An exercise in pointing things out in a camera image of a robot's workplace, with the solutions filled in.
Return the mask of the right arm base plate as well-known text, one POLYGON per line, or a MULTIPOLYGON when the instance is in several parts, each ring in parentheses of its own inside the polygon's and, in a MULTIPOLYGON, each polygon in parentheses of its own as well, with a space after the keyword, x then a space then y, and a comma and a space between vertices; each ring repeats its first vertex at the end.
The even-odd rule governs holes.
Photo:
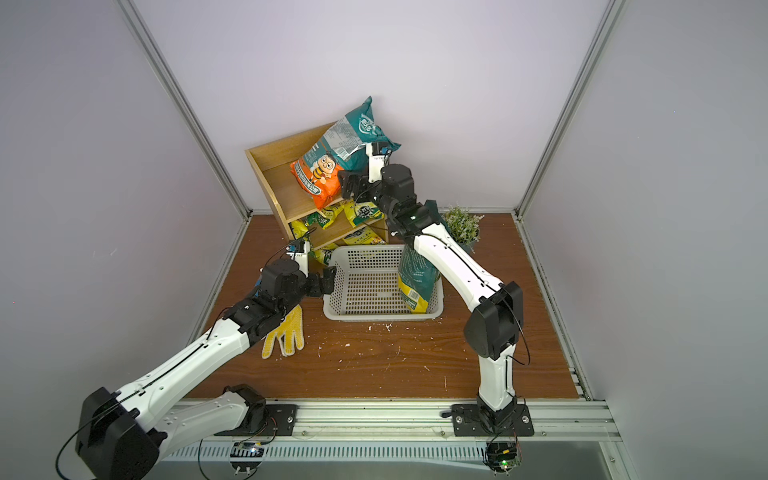
POLYGON ((525 403, 512 402, 499 411, 493 411, 482 402, 454 404, 442 411, 440 417, 450 419, 457 437, 515 436, 532 437, 533 420, 525 403))

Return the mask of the dark green yellow soil bag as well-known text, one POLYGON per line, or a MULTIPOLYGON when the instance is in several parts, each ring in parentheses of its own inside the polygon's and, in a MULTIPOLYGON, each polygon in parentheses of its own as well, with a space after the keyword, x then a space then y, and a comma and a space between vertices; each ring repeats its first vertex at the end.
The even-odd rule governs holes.
POLYGON ((413 247, 404 246, 398 267, 398 289, 411 313, 426 313, 437 281, 438 269, 413 247))

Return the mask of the white plastic basket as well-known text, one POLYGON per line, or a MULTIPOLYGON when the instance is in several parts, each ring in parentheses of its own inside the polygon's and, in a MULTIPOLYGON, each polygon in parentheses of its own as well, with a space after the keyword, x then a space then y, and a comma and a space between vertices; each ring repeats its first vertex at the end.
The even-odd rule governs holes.
POLYGON ((412 312, 401 297, 398 269, 402 245, 343 246, 336 249, 330 265, 336 269, 333 292, 323 298, 323 312, 334 321, 426 321, 444 310, 443 285, 437 281, 428 308, 412 312))

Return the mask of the green orange bee fertilizer bag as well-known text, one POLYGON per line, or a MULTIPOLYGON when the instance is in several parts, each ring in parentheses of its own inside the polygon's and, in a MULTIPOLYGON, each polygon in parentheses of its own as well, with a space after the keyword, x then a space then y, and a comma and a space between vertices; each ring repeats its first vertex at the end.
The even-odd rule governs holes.
POLYGON ((373 157, 388 158, 400 148, 375 120, 373 98, 333 123, 313 146, 290 164, 298 185, 320 210, 341 192, 342 171, 368 172, 373 157))

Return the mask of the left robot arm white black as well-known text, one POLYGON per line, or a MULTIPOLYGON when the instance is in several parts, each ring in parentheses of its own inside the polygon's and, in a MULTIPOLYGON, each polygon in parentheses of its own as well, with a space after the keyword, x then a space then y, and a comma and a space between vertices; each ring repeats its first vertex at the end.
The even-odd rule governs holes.
POLYGON ((306 273, 293 259, 266 265, 257 285, 197 340, 114 392, 101 387, 82 404, 75 452, 97 479, 142 479, 162 459, 208 436, 268 431, 266 400, 248 385, 228 387, 196 406, 177 402, 232 358, 287 320, 306 297, 333 292, 336 270, 306 273))

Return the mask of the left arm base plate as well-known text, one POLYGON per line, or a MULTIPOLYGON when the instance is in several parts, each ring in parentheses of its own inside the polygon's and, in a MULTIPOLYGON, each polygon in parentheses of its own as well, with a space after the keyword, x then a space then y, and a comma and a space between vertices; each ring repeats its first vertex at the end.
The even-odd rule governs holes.
POLYGON ((288 437, 293 434, 298 409, 296 404, 268 403, 249 411, 238 427, 218 432, 216 436, 288 437))

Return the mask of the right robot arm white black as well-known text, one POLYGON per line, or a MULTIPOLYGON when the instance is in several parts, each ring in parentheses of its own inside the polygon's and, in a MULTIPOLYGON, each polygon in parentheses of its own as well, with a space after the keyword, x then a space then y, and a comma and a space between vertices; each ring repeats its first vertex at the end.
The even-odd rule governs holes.
POLYGON ((479 358, 480 405, 496 413, 513 404, 513 357, 524 325, 519 285, 489 273, 456 242, 436 202, 417 199, 408 167, 390 164, 377 175, 343 171, 339 180, 343 198, 374 203, 390 233, 434 265, 466 304, 464 336, 479 358))

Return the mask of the yellow green fertilizer packet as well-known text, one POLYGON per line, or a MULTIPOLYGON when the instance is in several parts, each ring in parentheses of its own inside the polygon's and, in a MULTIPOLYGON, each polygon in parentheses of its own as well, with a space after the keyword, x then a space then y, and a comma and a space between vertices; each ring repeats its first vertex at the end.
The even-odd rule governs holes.
POLYGON ((385 217, 385 214, 373 202, 347 200, 342 203, 342 208, 346 219, 352 227, 377 221, 385 217))
POLYGON ((304 223, 307 227, 315 226, 325 230, 329 228, 337 218, 343 213, 344 206, 341 203, 330 205, 326 208, 317 210, 309 214, 304 223))

